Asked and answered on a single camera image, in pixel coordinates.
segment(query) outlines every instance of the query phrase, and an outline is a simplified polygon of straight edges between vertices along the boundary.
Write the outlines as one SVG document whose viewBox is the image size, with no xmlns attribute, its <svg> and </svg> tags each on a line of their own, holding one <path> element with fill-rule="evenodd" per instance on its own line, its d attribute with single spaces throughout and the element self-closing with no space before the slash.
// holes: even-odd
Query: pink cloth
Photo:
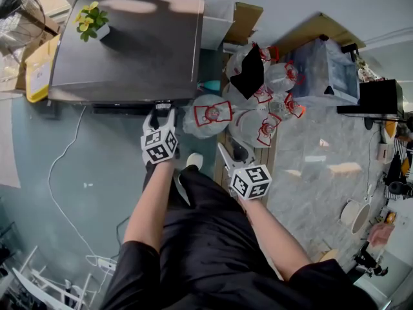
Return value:
<svg viewBox="0 0 413 310">
<path fill-rule="evenodd" d="M 370 230 L 370 234 L 367 241 L 370 242 L 372 247 L 377 245 L 386 245 L 388 238 L 394 230 L 394 225 L 389 225 L 385 223 L 377 223 Z"/>
</svg>

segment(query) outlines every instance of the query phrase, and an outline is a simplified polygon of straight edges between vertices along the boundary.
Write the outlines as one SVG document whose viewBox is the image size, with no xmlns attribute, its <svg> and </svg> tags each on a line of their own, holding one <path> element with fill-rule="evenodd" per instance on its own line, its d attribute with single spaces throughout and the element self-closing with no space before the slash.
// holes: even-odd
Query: forearm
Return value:
<svg viewBox="0 0 413 310">
<path fill-rule="evenodd" d="M 298 241 L 260 201 L 242 201 L 257 237 L 284 280 L 290 280 L 298 269 L 311 263 Z"/>
<path fill-rule="evenodd" d="M 143 242 L 159 252 L 173 173 L 172 160 L 158 163 L 130 216 L 123 242 Z"/>
</svg>

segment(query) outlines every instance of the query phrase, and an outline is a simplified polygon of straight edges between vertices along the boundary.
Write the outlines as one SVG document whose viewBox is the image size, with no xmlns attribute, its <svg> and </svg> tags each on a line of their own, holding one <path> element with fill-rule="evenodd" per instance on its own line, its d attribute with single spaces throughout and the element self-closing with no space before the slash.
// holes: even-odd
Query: black sleeve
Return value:
<svg viewBox="0 0 413 310">
<path fill-rule="evenodd" d="M 311 299 L 317 309 L 378 309 L 370 295 L 353 285 L 336 260 L 302 267 L 289 284 Z"/>
<path fill-rule="evenodd" d="M 159 279 L 159 255 L 156 250 L 141 242 L 125 242 L 101 309 L 158 308 Z"/>
</svg>

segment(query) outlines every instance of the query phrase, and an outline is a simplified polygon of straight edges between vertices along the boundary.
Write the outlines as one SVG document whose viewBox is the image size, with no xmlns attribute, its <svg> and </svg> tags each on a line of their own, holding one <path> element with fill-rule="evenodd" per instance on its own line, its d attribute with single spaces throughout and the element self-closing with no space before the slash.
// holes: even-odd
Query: yellow flower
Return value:
<svg viewBox="0 0 413 310">
<path fill-rule="evenodd" d="M 94 1 L 94 2 L 92 2 L 91 4 L 90 4 L 90 6 L 83 6 L 83 9 L 82 10 L 88 10 L 88 11 L 91 11 L 92 9 L 95 9 L 97 6 L 98 6 L 98 2 L 97 1 Z"/>
<path fill-rule="evenodd" d="M 93 22 L 94 20 L 92 18 L 86 17 L 83 21 L 83 24 L 80 24 L 79 26 L 80 31 L 86 31 L 89 28 L 89 24 L 92 24 Z"/>
<path fill-rule="evenodd" d="M 79 11 L 78 15 L 76 16 L 76 18 L 73 21 L 73 24 L 78 22 L 81 18 L 82 18 L 82 11 Z"/>
</svg>

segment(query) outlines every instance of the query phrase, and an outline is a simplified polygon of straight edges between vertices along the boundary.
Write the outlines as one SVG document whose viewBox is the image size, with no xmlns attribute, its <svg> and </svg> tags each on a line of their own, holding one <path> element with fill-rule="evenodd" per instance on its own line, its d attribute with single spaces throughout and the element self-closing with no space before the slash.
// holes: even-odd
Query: white cable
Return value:
<svg viewBox="0 0 413 310">
<path fill-rule="evenodd" d="M 50 185 L 50 178 L 52 176 L 52 171 L 53 168 L 55 166 L 55 164 L 57 163 L 57 161 L 59 161 L 64 155 L 66 155 L 68 149 L 70 148 L 70 146 L 72 146 L 76 140 L 77 140 L 77 135 L 79 134 L 79 127 L 80 127 L 80 122 L 82 120 L 83 114 L 85 113 L 86 107 L 83 108 L 82 113 L 80 114 L 79 117 L 79 121 L 77 122 L 77 126 L 76 126 L 76 131 L 75 131 L 75 136 L 74 139 L 67 145 L 66 149 L 63 151 L 62 155 L 60 155 L 59 157 L 57 157 L 54 162 L 52 163 L 52 165 L 50 166 L 50 170 L 49 170 L 49 175 L 47 177 L 47 184 L 48 184 L 48 188 L 49 188 L 49 193 L 50 193 L 50 197 L 52 198 L 54 204 L 56 204 L 56 207 L 60 210 L 61 214 L 66 218 L 66 220 L 69 222 L 69 224 L 73 227 L 73 229 L 75 230 L 75 232 L 77 233 L 77 235 L 80 237 L 80 239 L 82 239 L 82 241 L 85 243 L 85 245 L 88 247 L 89 251 L 92 253 L 92 255 L 86 255 L 86 261 L 93 266 L 97 266 L 97 259 L 98 258 L 102 258 L 103 260 L 109 260 L 111 262 L 117 263 L 117 261 L 111 259 L 111 258 L 106 258 L 106 257 L 101 257 L 98 256 L 97 254 L 95 254 L 95 252 L 93 252 L 91 246 L 89 246 L 89 243 L 85 240 L 85 238 L 80 234 L 79 230 L 77 229 L 77 227 L 72 223 L 72 221 L 70 220 L 70 218 L 65 214 L 65 212 L 62 210 L 62 208 L 60 207 L 60 205 L 56 202 L 54 196 L 53 196 L 53 192 L 52 192 L 52 187 Z M 93 264 L 88 258 L 92 257 L 95 258 L 95 264 Z M 103 278 L 102 284 L 100 285 L 99 291 L 97 293 L 99 293 L 101 291 L 101 288 L 106 280 L 107 275 L 109 274 L 109 271 L 105 271 L 101 268 L 102 271 L 105 272 L 105 277 Z"/>
</svg>

